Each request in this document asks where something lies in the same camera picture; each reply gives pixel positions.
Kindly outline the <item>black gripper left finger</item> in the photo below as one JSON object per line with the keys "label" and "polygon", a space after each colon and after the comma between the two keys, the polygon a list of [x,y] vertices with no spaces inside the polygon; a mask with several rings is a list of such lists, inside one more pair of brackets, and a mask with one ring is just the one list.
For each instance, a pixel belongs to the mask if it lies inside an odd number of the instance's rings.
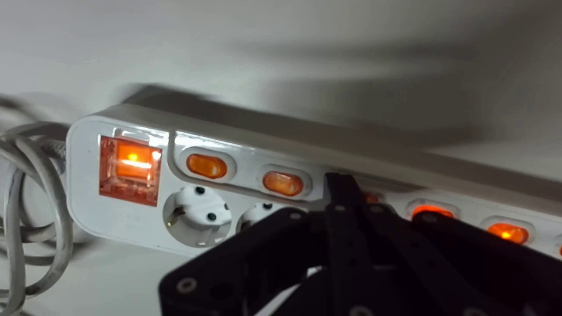
{"label": "black gripper left finger", "polygon": [[322,219],[280,210],[168,273],[157,285],[161,316],[254,316],[293,292],[270,316],[326,316]]}

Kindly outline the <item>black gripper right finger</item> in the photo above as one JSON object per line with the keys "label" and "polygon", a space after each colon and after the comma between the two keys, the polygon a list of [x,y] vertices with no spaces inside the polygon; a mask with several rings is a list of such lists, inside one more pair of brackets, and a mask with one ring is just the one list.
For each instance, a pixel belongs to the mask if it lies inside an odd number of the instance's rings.
{"label": "black gripper right finger", "polygon": [[324,178],[331,312],[345,316],[562,316],[562,264],[459,220],[407,222]]}

